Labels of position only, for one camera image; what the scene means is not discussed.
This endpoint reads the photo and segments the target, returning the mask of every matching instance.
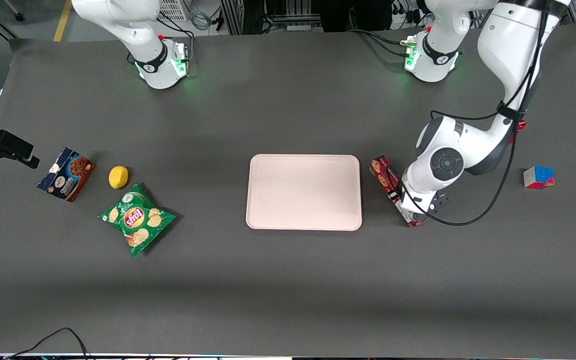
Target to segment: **cookie image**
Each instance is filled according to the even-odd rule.
[[[379,182],[381,183],[382,186],[384,187],[389,187],[390,184],[388,183],[388,181],[386,181],[386,178],[384,178],[384,176],[382,176],[381,174],[379,174],[377,176],[377,178],[379,179]]]
[[[110,221],[110,223],[114,223],[117,220],[118,216],[119,216],[119,210],[117,210],[117,208],[115,207],[114,209],[110,210],[110,214],[108,214],[108,221]]]
[[[150,217],[150,219],[148,219],[148,222],[146,224],[151,228],[157,228],[159,225],[162,224],[162,217],[159,215],[153,215]]]
[[[377,161],[377,160],[372,160],[371,166],[372,166],[372,169],[375,171],[375,173],[377,173],[377,174],[381,174],[381,173],[382,173],[382,165],[379,164],[379,161]]]
[[[68,170],[74,176],[83,176],[87,173],[87,170],[90,170],[89,161],[85,157],[78,157],[70,162],[70,167]]]

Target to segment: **yellow floor line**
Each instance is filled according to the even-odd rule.
[[[54,32],[54,38],[52,41],[62,41],[62,36],[64,36],[64,30],[66,29],[66,23],[68,23],[68,16],[71,14],[71,0],[66,0],[63,5],[63,10],[61,11],[61,17],[59,18],[59,24],[57,25],[57,30]]]

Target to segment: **lay's logo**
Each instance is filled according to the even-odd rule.
[[[123,217],[123,223],[126,224],[128,228],[136,228],[139,225],[142,225],[144,222],[144,210],[140,207],[133,207],[132,209],[126,212],[126,215]]]

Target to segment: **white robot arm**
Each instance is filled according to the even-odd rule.
[[[460,9],[464,9],[465,2],[467,0],[457,1]],[[487,0],[470,2],[475,5],[483,2],[490,4]],[[546,42],[569,4],[570,0],[499,0],[477,43],[482,61],[501,80],[505,89],[503,102],[498,107],[499,113],[488,130],[480,130],[449,116],[435,118],[426,124],[416,142],[417,159],[402,174],[402,207],[405,210],[427,212],[435,193],[454,183],[464,171],[481,175],[498,166],[514,134],[514,124],[526,112],[535,89],[533,86],[538,77],[539,57],[535,59],[534,69],[531,70],[534,76],[527,80],[526,74],[538,50],[538,40],[541,37],[539,46]],[[439,39],[455,37],[450,47],[443,47],[441,51],[456,50],[464,38],[461,30],[454,27],[461,24],[460,19],[463,19],[457,12],[452,12],[452,30],[455,30],[451,32],[452,35],[437,34],[436,38],[432,37],[435,32],[452,31],[450,27],[437,27],[435,23],[432,30],[424,35],[425,39],[429,39],[425,44],[436,46],[434,50],[439,51]],[[446,23],[445,17],[438,18]],[[420,55],[414,67],[414,70],[419,70],[416,76],[432,75],[432,79],[441,80],[439,77],[443,78],[448,73],[448,63],[436,64],[422,60],[432,59],[423,46],[418,52]]]
[[[186,46],[155,34],[147,21],[160,13],[159,0],[72,0],[83,19],[117,37],[134,57],[139,75],[154,89],[166,89],[188,73]]]

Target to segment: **red box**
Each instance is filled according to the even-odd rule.
[[[386,192],[388,200],[395,205],[410,228],[419,226],[428,220],[427,216],[424,216],[423,219],[414,219],[414,212],[402,208],[402,193],[399,187],[400,178],[385,155],[381,155],[372,160],[370,163],[370,173],[377,179],[383,191]]]

